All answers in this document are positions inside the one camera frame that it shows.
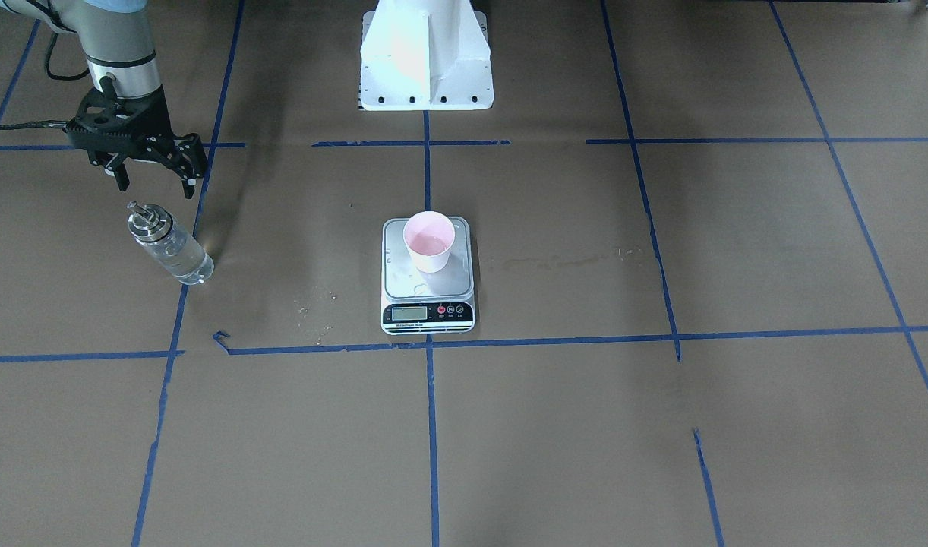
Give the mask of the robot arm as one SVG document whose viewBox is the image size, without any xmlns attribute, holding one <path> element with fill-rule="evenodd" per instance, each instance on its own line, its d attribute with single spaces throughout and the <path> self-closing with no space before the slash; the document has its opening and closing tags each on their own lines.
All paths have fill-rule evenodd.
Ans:
<svg viewBox="0 0 928 547">
<path fill-rule="evenodd" d="M 144 1 L 0 1 L 0 8 L 43 21 L 54 34 L 78 38 L 90 89 L 69 120 L 0 124 L 0 131 L 58 129 L 93 166 L 130 185 L 127 160 L 158 163 L 175 173 L 192 198 L 206 175 L 199 134 L 172 130 Z"/>
</svg>

